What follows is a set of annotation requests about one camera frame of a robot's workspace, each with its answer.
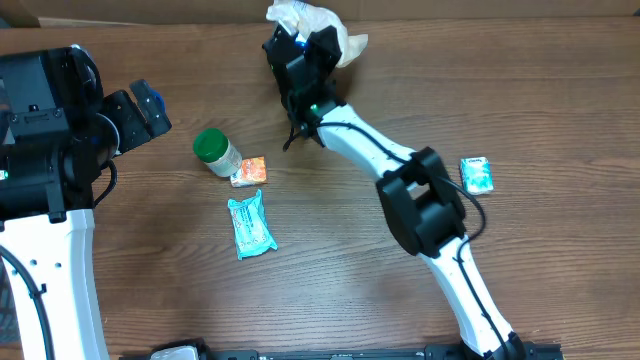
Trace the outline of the beige snack bag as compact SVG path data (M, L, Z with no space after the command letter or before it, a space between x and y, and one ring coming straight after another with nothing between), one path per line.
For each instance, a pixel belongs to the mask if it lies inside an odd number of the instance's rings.
M306 42L313 32L333 26L342 53L337 67L344 68L361 55L368 45L368 35L350 35L333 11L298 0L274 0L266 11L266 19L282 25L298 43Z

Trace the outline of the white bottle green cap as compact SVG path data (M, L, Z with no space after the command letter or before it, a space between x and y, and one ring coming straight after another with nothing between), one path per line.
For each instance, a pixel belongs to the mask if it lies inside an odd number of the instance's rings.
M217 128L208 128L201 132L194 140L193 152L219 177L231 177L242 165L240 152Z

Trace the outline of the orange tissue pack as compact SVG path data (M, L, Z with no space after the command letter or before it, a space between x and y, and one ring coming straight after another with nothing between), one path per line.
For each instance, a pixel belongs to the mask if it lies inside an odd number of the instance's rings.
M239 170L230 177L234 188L260 185L267 182L267 167L265 157L244 159Z

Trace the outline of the teal wet wipes pack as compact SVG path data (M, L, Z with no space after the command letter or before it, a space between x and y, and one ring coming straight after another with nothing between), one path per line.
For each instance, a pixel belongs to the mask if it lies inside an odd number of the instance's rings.
M278 249L277 242L268 227L263 194L260 189L253 197L245 200L230 199L227 207L234 229L236 253L240 261Z

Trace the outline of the green blue tissue pack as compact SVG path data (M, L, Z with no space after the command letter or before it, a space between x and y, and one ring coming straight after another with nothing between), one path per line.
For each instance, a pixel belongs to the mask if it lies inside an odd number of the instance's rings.
M463 158L460 175L464 189L472 195L484 195L494 191L490 162L486 157Z

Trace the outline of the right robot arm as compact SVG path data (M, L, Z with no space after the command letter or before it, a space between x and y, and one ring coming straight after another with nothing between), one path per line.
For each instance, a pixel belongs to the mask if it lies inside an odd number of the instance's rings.
M341 56L337 30L308 35L278 23L263 46L291 122L289 139L314 139L374 181L388 228L431 270L457 320L466 359L523 359L523 341L499 312L471 253L462 201L438 153L402 146L368 125L329 76Z

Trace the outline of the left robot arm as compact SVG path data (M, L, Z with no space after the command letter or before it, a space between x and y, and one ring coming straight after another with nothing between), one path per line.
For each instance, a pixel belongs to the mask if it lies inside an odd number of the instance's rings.
M106 94L80 46L1 59L1 324L27 359L108 355L93 272L93 191L170 130L143 80Z

